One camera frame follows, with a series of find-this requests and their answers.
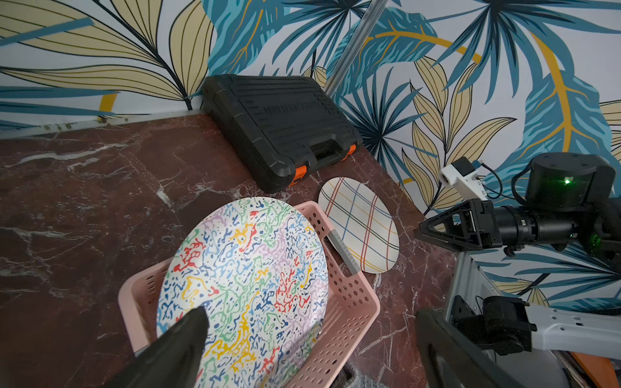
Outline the grey striped microfibre cloth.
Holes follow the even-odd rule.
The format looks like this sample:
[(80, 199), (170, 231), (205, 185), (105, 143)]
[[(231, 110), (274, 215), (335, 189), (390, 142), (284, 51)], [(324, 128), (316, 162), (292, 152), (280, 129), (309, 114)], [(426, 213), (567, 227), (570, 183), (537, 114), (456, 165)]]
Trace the grey striped microfibre cloth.
[(387, 388), (383, 383), (373, 380), (373, 378), (362, 374), (351, 364), (344, 365), (338, 373), (336, 379), (330, 386), (331, 388)]

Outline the white plate with colourful squiggles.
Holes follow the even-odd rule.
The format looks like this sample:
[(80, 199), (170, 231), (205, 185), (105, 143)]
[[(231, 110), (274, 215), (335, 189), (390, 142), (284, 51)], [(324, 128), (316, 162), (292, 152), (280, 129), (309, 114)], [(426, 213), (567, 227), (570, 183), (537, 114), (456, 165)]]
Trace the white plate with colourful squiggles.
[(311, 222), (288, 203), (247, 197), (206, 216), (172, 259), (156, 331), (187, 313), (209, 320), (198, 387), (283, 387), (318, 342), (327, 259)]

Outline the white plate with coloured stripes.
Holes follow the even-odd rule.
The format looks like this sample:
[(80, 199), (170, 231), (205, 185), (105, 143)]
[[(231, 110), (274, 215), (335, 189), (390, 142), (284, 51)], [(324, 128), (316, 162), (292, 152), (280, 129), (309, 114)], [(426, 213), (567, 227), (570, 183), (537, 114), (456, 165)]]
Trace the white plate with coloured stripes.
[(379, 196), (349, 177), (335, 177), (320, 189), (318, 204), (365, 273), (389, 271), (399, 257), (396, 223)]

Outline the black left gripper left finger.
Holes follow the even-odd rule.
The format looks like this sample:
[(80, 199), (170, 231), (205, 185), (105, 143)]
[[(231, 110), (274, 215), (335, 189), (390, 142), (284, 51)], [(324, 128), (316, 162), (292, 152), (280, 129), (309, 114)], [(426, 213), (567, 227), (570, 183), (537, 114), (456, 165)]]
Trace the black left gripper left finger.
[(209, 328), (204, 307), (190, 310), (104, 386), (195, 386)]

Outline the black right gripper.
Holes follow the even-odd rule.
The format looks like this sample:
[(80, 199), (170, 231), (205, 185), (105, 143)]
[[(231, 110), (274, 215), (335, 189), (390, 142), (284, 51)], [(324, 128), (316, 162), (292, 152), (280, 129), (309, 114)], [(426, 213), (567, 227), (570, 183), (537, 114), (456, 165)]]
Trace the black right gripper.
[(414, 237), (449, 250), (518, 252), (527, 246), (548, 245), (562, 252), (578, 240), (581, 220), (577, 212), (496, 207), (490, 201), (468, 200), (425, 219)]

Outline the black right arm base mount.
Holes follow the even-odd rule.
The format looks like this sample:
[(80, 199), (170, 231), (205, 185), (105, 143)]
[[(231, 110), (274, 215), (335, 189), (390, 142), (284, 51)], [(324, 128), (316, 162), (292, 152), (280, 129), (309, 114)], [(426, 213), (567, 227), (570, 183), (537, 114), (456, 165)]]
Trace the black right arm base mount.
[(558, 310), (515, 297), (475, 299), (457, 295), (448, 320), (483, 350), (501, 356), (519, 352), (578, 352), (620, 359), (620, 318)]

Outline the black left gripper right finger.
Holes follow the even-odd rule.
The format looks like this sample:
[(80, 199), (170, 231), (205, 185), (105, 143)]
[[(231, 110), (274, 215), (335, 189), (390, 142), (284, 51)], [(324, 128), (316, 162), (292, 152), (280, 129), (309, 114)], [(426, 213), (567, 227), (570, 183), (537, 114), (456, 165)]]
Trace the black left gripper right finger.
[(416, 314), (417, 348), (430, 387), (521, 387), (488, 355), (527, 349), (525, 307), (452, 307), (449, 318), (429, 308)]

